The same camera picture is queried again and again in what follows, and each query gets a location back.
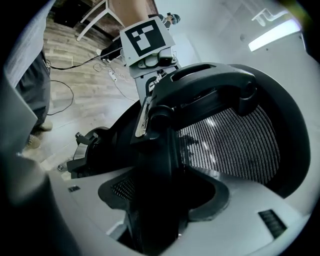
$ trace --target screw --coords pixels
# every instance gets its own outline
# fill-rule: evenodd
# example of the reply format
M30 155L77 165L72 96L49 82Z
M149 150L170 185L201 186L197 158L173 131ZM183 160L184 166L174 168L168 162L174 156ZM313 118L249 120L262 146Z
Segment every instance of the screw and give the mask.
M62 170L64 169L64 167L63 167L61 164L59 164L58 167L57 167L57 169L58 169L60 172L62 172Z

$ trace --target white wall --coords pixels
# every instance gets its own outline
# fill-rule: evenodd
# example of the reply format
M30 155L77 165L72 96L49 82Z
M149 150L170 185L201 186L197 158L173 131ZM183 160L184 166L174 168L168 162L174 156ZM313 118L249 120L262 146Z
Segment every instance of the white wall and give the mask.
M175 42L175 46L172 47L173 54L176 55L182 67L201 61L186 33L174 34L172 38Z
M257 68L277 80L294 98L307 125L311 164L303 184L286 200L302 213L310 213L320 193L319 64L306 53L300 34L289 35L255 52L248 47L253 39L288 19L283 16L273 22L267 21L262 27L257 21L251 21L255 14L263 8L273 14L284 8L272 0L155 2L159 13L181 14L181 26L174 26L171 33L183 31L201 62L244 64ZM180 52L184 51L182 47L178 48Z

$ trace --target ceiling light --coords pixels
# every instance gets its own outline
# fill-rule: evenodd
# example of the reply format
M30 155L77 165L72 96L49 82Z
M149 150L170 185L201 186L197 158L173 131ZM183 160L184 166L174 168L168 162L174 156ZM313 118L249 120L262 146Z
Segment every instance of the ceiling light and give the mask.
M253 52L277 39L283 38L298 31L300 31L300 25L294 19L289 19L253 40L251 43L249 43L249 48L251 52Z

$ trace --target wooden floor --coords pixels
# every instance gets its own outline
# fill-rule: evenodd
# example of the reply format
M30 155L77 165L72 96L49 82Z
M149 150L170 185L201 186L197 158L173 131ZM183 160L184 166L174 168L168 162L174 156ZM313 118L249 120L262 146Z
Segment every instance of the wooden floor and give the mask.
M44 51L53 66L70 67L83 63L97 55L96 49L102 50L111 43L94 29L90 29L80 42L76 41L83 27L82 24L75 28L56 24L53 14L49 14L44 32ZM125 98L115 86L108 74L110 65L124 75L125 81L118 79L116 85L132 100ZM73 104L61 113L48 116L53 130L41 135L39 148L26 148L23 152L24 156L38 161L48 171L74 155L77 132L85 135L96 127L111 127L139 99L134 80L119 60L111 64L95 60L69 70L51 69L50 78L71 87ZM64 109L71 99L72 93L65 85L52 81L49 114Z

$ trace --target person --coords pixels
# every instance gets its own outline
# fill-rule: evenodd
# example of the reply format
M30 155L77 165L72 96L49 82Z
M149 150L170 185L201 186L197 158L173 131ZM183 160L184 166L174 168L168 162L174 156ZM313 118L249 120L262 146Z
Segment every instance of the person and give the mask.
M167 16L164 17L162 14L150 14L149 18L159 17L164 26L169 30L171 25L176 25L180 22L181 18L178 14L167 13Z
M28 148L36 149L41 144L40 133L53 128L52 122L46 120L50 104L50 68L46 65L43 50L25 71L15 89L37 117L26 143Z
M171 25L176 25L180 22L181 18L178 14L167 13L164 17L162 14L149 14L148 18L159 17L164 26L169 30ZM104 49L102 54L107 54L115 49L122 47L121 39L115 40L108 48ZM118 58L121 55L121 50L117 50L106 57L106 60L110 63L112 60Z
M24 28L3 67L10 85L19 92L37 117L26 142L32 149L40 146L37 134L53 128L50 121L45 121L50 102L50 71L43 46L46 18L54 3L55 0L49 0Z

